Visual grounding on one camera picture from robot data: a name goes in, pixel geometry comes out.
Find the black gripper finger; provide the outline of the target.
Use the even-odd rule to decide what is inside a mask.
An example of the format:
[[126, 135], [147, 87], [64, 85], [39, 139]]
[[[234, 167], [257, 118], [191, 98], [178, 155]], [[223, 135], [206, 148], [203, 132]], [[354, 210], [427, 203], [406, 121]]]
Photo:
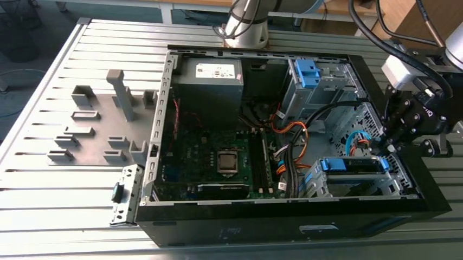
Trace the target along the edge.
[[397, 147], [411, 141], [413, 129], [419, 122], [417, 100], [411, 91], [397, 90], [387, 86], [385, 97], [387, 104], [382, 119], [383, 135], [375, 140], [377, 152], [391, 152]]
[[425, 158], [451, 158], [453, 157], [453, 146], [447, 139], [438, 140], [427, 138], [419, 144], [417, 143], [398, 143], [387, 145], [387, 153], [403, 151], [410, 148], [413, 152]]

